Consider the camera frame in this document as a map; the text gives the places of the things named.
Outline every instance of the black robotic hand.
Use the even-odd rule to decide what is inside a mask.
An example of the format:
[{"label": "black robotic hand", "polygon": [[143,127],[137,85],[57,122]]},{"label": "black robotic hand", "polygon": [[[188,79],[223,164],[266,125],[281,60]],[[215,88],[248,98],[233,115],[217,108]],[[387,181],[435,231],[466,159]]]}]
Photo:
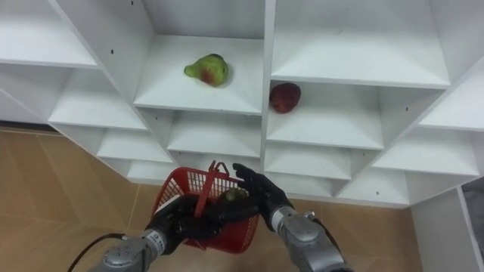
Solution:
[{"label": "black robotic hand", "polygon": [[244,165],[234,163],[233,167],[235,174],[244,180],[239,183],[239,187],[249,192],[250,198],[256,201],[267,228],[274,231],[271,225],[272,214],[282,206],[294,208],[287,199],[286,193],[266,176],[255,173],[254,170]]},{"label": "black robotic hand", "polygon": [[184,195],[161,206],[146,229],[158,230],[166,238],[163,255],[172,254],[186,239],[204,240],[217,236],[222,229],[219,222],[207,217],[195,218],[199,196]]}]

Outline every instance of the basket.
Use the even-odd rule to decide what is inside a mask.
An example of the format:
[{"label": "basket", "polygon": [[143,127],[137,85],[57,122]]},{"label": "basket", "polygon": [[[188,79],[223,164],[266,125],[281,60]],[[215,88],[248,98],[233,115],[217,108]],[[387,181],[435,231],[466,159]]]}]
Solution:
[{"label": "basket", "polygon": [[[223,167],[225,172],[220,172],[220,167]],[[238,182],[241,181],[229,177],[227,166],[223,162],[216,164],[216,161],[213,161],[207,172],[186,167],[177,168],[161,187],[152,216],[158,207],[172,197],[195,194],[200,196],[195,209],[195,217],[199,217],[207,199],[216,201],[226,190],[238,187]],[[244,252],[252,242],[258,220],[259,216],[254,216],[238,223],[227,224],[222,228],[222,232],[212,239],[188,240],[185,244],[202,250],[211,248],[239,254]]]}]

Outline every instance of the fruit in basket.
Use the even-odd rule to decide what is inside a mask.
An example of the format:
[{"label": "fruit in basket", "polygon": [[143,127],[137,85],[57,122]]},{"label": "fruit in basket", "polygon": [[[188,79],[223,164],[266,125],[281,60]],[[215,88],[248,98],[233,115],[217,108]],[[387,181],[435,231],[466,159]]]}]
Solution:
[{"label": "fruit in basket", "polygon": [[212,87],[224,84],[228,78],[228,65],[218,54],[208,54],[185,67],[185,75],[199,79]]},{"label": "fruit in basket", "polygon": [[219,201],[217,204],[233,202],[239,199],[243,199],[245,197],[248,197],[247,192],[245,190],[238,189],[238,188],[230,188],[219,196]]},{"label": "fruit in basket", "polygon": [[283,83],[273,87],[269,104],[276,113],[289,113],[301,98],[301,88],[293,83]]}]

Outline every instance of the basket handle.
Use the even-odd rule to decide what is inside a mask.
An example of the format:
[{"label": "basket handle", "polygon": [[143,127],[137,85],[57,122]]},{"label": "basket handle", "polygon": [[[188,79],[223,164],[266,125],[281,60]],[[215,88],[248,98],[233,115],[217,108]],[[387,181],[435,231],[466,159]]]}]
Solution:
[{"label": "basket handle", "polygon": [[[219,168],[223,167],[225,173],[219,171]],[[215,181],[215,178],[228,178],[229,173],[227,166],[223,162],[219,162],[216,164],[216,161],[212,161],[209,167],[209,174],[206,176],[205,184],[202,188],[202,193],[200,194],[200,198],[198,199],[197,207],[195,208],[195,217],[199,218],[202,215],[203,208],[205,208],[206,200],[209,198],[210,189],[212,188],[212,184]]]}]

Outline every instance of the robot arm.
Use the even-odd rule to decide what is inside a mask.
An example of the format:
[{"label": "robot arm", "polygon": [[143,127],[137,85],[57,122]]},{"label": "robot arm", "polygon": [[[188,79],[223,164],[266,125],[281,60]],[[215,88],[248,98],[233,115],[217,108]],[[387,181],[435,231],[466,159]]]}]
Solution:
[{"label": "robot arm", "polygon": [[245,202],[235,203],[228,212],[206,211],[212,220],[200,221],[190,216],[196,198],[171,199],[160,207],[141,238],[123,240],[89,272],[146,272],[157,257],[171,254],[182,240],[214,237],[222,229],[221,222],[232,223],[255,214],[260,214],[269,230],[284,241],[291,261],[301,272],[352,272],[333,237],[314,214],[298,214],[285,192],[266,176],[243,165],[234,164],[234,169],[244,179],[239,187],[249,192]]},{"label": "robot arm", "polygon": [[301,272],[352,272],[313,213],[300,215],[292,207],[283,206],[272,215],[271,225]]},{"label": "robot arm", "polygon": [[[301,272],[352,272],[313,214],[300,215],[284,206],[274,212],[271,225]],[[89,272],[146,272],[166,245],[163,233],[146,230],[141,238],[128,238],[109,249]]]},{"label": "robot arm", "polygon": [[158,230],[146,230],[141,238],[126,238],[110,248],[89,272],[146,272],[166,247],[166,238]]}]

